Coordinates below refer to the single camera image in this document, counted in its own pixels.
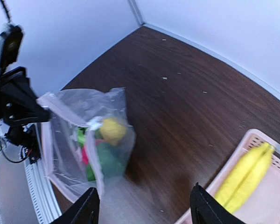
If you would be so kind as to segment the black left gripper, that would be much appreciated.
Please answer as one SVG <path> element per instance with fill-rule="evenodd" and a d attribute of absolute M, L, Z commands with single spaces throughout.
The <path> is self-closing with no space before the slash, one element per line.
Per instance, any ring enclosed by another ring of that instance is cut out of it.
<path fill-rule="evenodd" d="M 9 126 L 47 122 L 50 112 L 37 103 L 25 67 L 0 75 L 0 120 Z"/>

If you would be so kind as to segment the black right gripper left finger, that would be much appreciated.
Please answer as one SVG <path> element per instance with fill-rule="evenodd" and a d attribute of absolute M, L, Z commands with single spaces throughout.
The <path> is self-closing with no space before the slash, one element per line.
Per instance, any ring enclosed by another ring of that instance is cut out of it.
<path fill-rule="evenodd" d="M 52 224 L 98 224 L 100 199 L 96 188 L 89 188 Z"/>

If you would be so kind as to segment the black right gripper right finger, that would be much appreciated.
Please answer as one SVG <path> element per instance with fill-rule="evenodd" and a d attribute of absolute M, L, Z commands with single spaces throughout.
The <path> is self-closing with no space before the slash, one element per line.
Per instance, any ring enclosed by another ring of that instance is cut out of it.
<path fill-rule="evenodd" d="M 198 182 L 190 193 L 190 211 L 193 224 L 245 224 L 221 206 Z"/>

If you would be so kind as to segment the yellow toy banana bunch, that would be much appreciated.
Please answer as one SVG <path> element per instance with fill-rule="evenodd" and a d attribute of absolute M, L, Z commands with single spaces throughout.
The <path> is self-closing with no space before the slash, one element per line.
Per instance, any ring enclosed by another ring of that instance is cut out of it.
<path fill-rule="evenodd" d="M 266 175 L 274 151 L 267 142 L 250 149 L 223 181 L 215 200 L 231 214 L 241 208 Z"/>

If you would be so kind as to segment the red toy apple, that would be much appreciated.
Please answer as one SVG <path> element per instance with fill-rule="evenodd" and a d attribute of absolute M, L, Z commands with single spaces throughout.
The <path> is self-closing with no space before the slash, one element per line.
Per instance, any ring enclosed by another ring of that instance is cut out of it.
<path fill-rule="evenodd" d="M 87 156 L 87 153 L 86 153 L 85 146 L 83 146 L 83 148 L 82 148 L 82 162 L 83 162 L 85 165 L 88 165 L 88 164 L 89 164 L 89 160 L 88 160 L 88 156 Z"/>

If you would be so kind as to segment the green toy bell pepper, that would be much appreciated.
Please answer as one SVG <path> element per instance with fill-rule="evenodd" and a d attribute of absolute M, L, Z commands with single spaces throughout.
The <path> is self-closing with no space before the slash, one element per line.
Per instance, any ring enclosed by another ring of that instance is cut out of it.
<path fill-rule="evenodd" d="M 118 147 L 103 142 L 97 146 L 97 153 L 105 178 L 122 176 L 125 166 Z"/>

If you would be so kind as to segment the pink perforated plastic basket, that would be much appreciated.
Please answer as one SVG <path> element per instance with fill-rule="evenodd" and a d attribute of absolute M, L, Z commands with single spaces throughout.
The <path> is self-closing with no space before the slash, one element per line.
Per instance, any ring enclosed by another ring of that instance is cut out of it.
<path fill-rule="evenodd" d="M 280 143 L 258 129 L 248 130 L 228 161 L 206 188 L 215 196 L 222 183 L 251 149 L 268 143 L 273 152 L 267 159 L 268 168 L 246 202 L 234 216 L 246 224 L 280 224 Z"/>

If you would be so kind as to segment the green toy watermelon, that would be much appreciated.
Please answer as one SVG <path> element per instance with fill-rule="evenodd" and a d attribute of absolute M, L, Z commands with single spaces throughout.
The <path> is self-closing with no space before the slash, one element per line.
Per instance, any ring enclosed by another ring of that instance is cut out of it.
<path fill-rule="evenodd" d="M 86 141 L 86 130 L 84 127 L 78 127 L 77 129 L 78 142 L 81 148 L 83 148 Z"/>

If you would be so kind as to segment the clear zip top bag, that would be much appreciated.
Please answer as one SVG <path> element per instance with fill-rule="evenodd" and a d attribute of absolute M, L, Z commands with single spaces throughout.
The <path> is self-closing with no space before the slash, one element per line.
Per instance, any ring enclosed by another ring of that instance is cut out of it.
<path fill-rule="evenodd" d="M 71 202 L 90 187 L 102 196 L 123 177 L 135 144 L 124 88 L 46 93 L 37 103 L 51 115 L 41 124 L 45 175 Z"/>

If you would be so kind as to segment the yellow toy pear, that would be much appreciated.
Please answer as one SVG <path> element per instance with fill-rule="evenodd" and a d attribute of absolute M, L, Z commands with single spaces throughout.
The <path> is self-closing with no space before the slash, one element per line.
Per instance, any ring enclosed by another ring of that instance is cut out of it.
<path fill-rule="evenodd" d="M 114 118 L 107 118 L 103 120 L 103 124 L 99 129 L 105 141 L 113 146 L 116 146 L 119 141 L 125 136 L 127 128 Z"/>

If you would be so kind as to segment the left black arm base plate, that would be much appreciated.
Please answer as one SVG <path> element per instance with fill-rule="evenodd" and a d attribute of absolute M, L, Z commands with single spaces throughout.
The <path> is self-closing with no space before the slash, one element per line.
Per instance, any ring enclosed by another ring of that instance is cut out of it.
<path fill-rule="evenodd" d="M 30 164 L 36 163 L 41 158 L 37 131 L 37 126 L 31 124 L 28 128 L 12 126 L 5 134 L 10 143 L 21 146 L 22 159 L 28 157 Z"/>

